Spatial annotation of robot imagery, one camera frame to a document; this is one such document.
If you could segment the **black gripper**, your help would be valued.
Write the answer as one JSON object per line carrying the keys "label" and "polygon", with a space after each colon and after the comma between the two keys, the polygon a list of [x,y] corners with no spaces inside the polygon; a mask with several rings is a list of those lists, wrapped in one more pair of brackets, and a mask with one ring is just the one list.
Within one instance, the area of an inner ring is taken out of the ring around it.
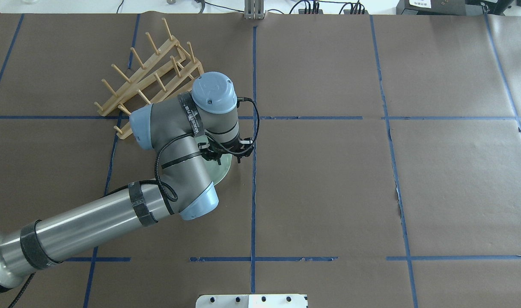
{"label": "black gripper", "polygon": [[237,159],[237,163],[241,163],[241,158],[252,154],[254,143],[252,138],[235,138],[223,143],[207,138],[207,142],[199,143],[199,150],[205,160],[215,160],[219,165],[221,165],[223,154],[230,154]]}

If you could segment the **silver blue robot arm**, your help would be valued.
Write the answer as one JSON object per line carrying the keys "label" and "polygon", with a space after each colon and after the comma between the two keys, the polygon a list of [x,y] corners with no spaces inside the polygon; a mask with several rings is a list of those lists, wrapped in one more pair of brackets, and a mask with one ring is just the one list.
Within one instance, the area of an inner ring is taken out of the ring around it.
{"label": "silver blue robot arm", "polygon": [[139,146],[154,150],[154,178],[128,183],[104,197],[10,234],[0,233],[0,294],[25,290],[37,271],[63,263],[139,228],[178,214],[189,221],[214,210],[219,199],[205,162],[252,154],[257,136],[242,139],[239,97],[225,74],[207,72],[191,90],[133,111],[129,124]]}

